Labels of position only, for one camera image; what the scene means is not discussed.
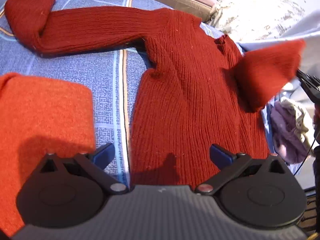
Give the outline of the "dark red knit sweater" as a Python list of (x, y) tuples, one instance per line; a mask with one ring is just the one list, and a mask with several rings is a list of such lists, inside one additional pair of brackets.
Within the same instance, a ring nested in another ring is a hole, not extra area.
[(142, 76), (130, 132), (131, 182), (196, 186), (217, 172), (216, 143), (256, 158), (269, 154), (260, 110), (291, 81), (303, 40), (240, 53), (212, 38), (200, 19), (167, 8), (88, 7), (52, 11), (55, 0), (7, 0), (18, 40), (45, 56), (142, 41), (152, 67)]

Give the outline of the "lilac crumpled garment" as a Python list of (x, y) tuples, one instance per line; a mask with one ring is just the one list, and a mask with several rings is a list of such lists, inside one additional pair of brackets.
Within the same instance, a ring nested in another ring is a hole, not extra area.
[(291, 165), (301, 163), (318, 146), (314, 140), (313, 119), (301, 103), (282, 97), (271, 107), (275, 152)]

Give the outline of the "folded orange knit garment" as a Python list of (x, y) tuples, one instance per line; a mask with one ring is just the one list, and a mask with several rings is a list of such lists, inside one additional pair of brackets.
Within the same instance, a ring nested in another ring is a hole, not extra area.
[(1, 76), (1, 230), (24, 223), (16, 196), (43, 156), (72, 157), (95, 150), (92, 92), (63, 80)]

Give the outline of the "floral cream blanket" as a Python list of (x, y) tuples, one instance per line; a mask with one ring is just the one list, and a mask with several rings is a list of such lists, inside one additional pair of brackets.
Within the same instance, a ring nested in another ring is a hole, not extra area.
[(319, 0), (214, 0), (208, 22), (238, 42), (279, 38), (311, 12)]

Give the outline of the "blue plaid bed sheet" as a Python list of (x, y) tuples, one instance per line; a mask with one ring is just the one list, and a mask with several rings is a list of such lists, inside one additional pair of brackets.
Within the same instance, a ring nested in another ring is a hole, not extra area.
[[(56, 0), (54, 10), (124, 6), (145, 10), (163, 7), (154, 0)], [(107, 172), (124, 184), (130, 181), (125, 129), (133, 113), (140, 79), (150, 67), (143, 50), (127, 48), (46, 59), (24, 48), (1, 16), (1, 74), (16, 72), (66, 80), (87, 86), (93, 94), (96, 145), (115, 145), (116, 156)]]

